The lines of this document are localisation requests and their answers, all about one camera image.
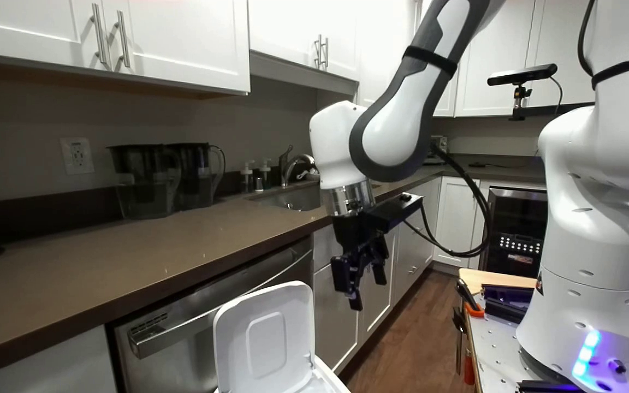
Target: kitchen sink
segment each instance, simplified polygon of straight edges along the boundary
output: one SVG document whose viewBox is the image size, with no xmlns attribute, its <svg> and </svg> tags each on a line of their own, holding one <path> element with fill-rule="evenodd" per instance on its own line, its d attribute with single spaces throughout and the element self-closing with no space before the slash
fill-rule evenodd
<svg viewBox="0 0 629 393">
<path fill-rule="evenodd" d="M 267 191 L 251 196 L 256 204 L 278 206 L 283 210 L 309 212 L 322 207 L 326 194 L 318 191 L 318 183 L 295 183 L 279 191 Z"/>
</svg>

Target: blue light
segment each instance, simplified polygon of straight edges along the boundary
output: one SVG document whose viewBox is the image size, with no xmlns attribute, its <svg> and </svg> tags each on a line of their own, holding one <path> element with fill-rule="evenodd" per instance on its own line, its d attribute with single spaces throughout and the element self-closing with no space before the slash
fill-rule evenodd
<svg viewBox="0 0 629 393">
<path fill-rule="evenodd" d="M 586 363 L 577 363 L 574 370 L 573 370 L 573 375 L 580 378 L 584 374 L 586 374 Z"/>
<path fill-rule="evenodd" d="M 601 341 L 601 331 L 592 330 L 584 345 L 594 350 L 598 345 L 598 341 Z"/>
<path fill-rule="evenodd" d="M 594 359 L 594 350 L 580 347 L 578 361 L 589 363 Z"/>
</svg>

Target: electrical outlet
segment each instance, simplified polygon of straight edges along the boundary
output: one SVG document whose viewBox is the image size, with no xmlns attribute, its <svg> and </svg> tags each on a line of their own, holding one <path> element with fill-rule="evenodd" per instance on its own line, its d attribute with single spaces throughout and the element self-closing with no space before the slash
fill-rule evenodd
<svg viewBox="0 0 629 393">
<path fill-rule="evenodd" d="M 68 174 L 93 173 L 92 145 L 88 137 L 61 137 L 58 143 Z"/>
</svg>

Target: faucet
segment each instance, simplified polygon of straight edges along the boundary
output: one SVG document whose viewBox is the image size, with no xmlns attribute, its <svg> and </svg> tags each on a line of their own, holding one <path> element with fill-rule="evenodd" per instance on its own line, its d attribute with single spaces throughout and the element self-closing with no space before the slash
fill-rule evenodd
<svg viewBox="0 0 629 393">
<path fill-rule="evenodd" d="M 295 156 L 286 167 L 279 169 L 279 186 L 282 187 L 289 187 L 289 179 L 290 179 L 297 164 L 305 164 L 311 169 L 316 169 L 313 156 L 305 156 L 305 152 Z"/>
</svg>

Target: cable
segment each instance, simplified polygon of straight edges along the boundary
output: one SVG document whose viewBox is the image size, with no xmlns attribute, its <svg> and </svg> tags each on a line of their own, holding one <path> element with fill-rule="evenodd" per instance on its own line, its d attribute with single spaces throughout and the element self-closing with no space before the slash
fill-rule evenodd
<svg viewBox="0 0 629 393">
<path fill-rule="evenodd" d="M 473 250 L 468 250 L 468 251 L 455 251 L 455 250 L 444 247 L 444 245 L 432 235 L 432 232 L 430 232 L 423 204 L 422 204 L 422 221 L 423 221 L 423 229 L 426 229 L 429 235 L 423 235 L 423 233 L 422 233 L 417 228 L 413 228 L 409 221 L 405 221 L 405 226 L 410 228 L 410 229 L 413 229 L 420 238 L 423 238 L 426 243 L 438 247 L 438 250 L 442 250 L 444 253 L 448 253 L 448 255 L 455 255 L 455 257 L 477 257 L 477 255 L 481 255 L 481 253 L 488 250 L 488 243 L 490 243 L 490 238 L 488 238 L 488 233 L 490 233 L 490 218 L 491 218 L 491 214 L 490 214 L 490 204 L 488 204 L 485 194 L 478 191 L 478 186 L 471 182 L 471 176 L 470 176 L 445 150 L 442 150 L 442 149 L 434 147 L 434 145 L 430 147 L 430 150 L 432 150 L 434 156 L 438 156 L 438 158 L 442 158 L 459 176 L 464 176 L 464 182 L 470 186 L 471 196 L 477 198 L 477 204 L 481 206 L 481 212 L 482 212 L 482 216 L 485 216 L 482 243 L 481 243 L 478 247 L 473 247 Z"/>
<path fill-rule="evenodd" d="M 577 57 L 580 67 L 586 69 L 587 77 L 594 77 L 592 63 L 586 60 L 584 55 L 584 38 L 586 38 L 586 29 L 589 25 L 592 10 L 594 10 L 594 3 L 589 0 L 589 4 L 586 7 L 584 20 L 580 20 L 580 29 L 578 29 L 578 44 L 577 44 Z"/>
<path fill-rule="evenodd" d="M 561 85 L 560 85 L 560 80 L 554 79 L 554 77 L 550 77 L 553 79 L 553 84 L 556 85 L 556 89 L 560 89 L 560 101 L 556 101 L 556 109 L 554 109 L 554 114 L 560 114 L 560 109 L 561 109 L 561 101 L 563 101 L 563 89 L 561 89 Z"/>
</svg>

